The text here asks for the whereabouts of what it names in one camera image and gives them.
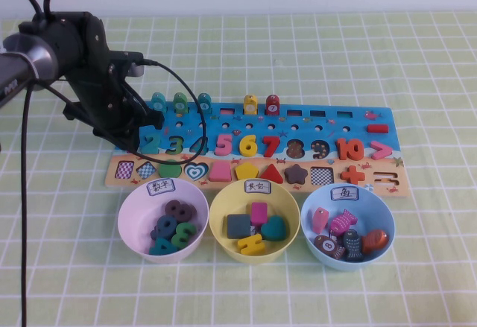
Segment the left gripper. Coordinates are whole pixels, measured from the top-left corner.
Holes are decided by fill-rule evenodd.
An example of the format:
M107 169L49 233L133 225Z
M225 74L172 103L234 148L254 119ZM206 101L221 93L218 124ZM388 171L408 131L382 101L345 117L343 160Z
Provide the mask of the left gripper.
M162 129L164 115L154 109L145 114L145 102L125 81L130 67L130 62L112 62L103 71L84 66L69 71L66 79L93 133L134 153L140 144L140 126Z

